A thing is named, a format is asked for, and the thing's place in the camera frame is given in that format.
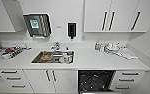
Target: stainless steel sink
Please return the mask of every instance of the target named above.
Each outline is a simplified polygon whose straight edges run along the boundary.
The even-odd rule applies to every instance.
[[[42,60],[41,57],[44,54],[50,54],[53,56],[51,60]],[[61,63],[59,59],[63,57],[63,53],[67,53],[67,55],[71,58],[71,61],[69,63],[73,63],[73,57],[74,57],[74,51],[68,51],[68,52],[63,52],[63,51],[54,51],[54,52],[47,52],[47,51],[41,51],[31,63]]]

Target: chrome faucet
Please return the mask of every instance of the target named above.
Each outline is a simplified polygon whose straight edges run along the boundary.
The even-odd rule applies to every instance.
[[[51,49],[54,51],[60,50],[59,42],[54,42],[54,46]]]

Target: cabinet handle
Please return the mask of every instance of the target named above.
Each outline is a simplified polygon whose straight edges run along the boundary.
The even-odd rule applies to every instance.
[[[106,15],[107,15],[107,12],[105,12],[104,21],[103,21],[103,25],[102,25],[102,31],[104,30],[104,26],[105,26]]]
[[[133,82],[134,79],[119,79],[119,81],[131,81],[131,82]]]
[[[133,24],[133,27],[131,28],[131,31],[135,28],[135,25],[136,25],[137,20],[138,20],[138,18],[139,18],[139,16],[140,16],[140,13],[141,13],[141,12],[137,12],[137,17],[136,17],[136,19],[135,19],[135,22],[134,22],[134,24]]]
[[[2,71],[1,73],[17,73],[17,71]]]
[[[15,77],[15,78],[10,78],[10,77],[7,77],[8,80],[20,80],[21,77]]]
[[[54,81],[56,81],[54,70],[52,71],[52,73],[53,73]]]
[[[116,89],[130,89],[130,87],[116,87]]]
[[[48,77],[48,80],[50,81],[49,75],[48,75],[48,70],[46,71],[46,75]]]
[[[43,27],[43,30],[42,30],[42,32],[43,32],[43,36],[47,36],[47,33],[45,32],[46,30],[46,28],[45,28],[45,24],[44,24],[44,19],[43,19],[43,17],[42,16],[40,16],[40,21],[41,21],[41,24],[42,24],[42,27]]]
[[[25,85],[13,85],[14,88],[25,88]]]
[[[139,75],[139,73],[122,73],[122,75]]]
[[[115,15],[115,12],[112,12],[112,18],[111,18],[111,23],[110,23],[110,26],[109,26],[109,30],[111,30],[114,15]]]

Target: bottle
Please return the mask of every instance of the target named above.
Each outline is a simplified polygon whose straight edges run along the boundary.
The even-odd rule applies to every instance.
[[[99,41],[95,44],[95,50],[99,50]]]

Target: black dispenser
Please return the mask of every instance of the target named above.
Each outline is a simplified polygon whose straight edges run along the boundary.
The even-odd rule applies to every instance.
[[[76,23],[68,23],[68,36],[71,39],[76,37]]]
[[[44,36],[51,34],[49,16],[47,14],[29,14],[24,15],[24,19],[31,37]]]

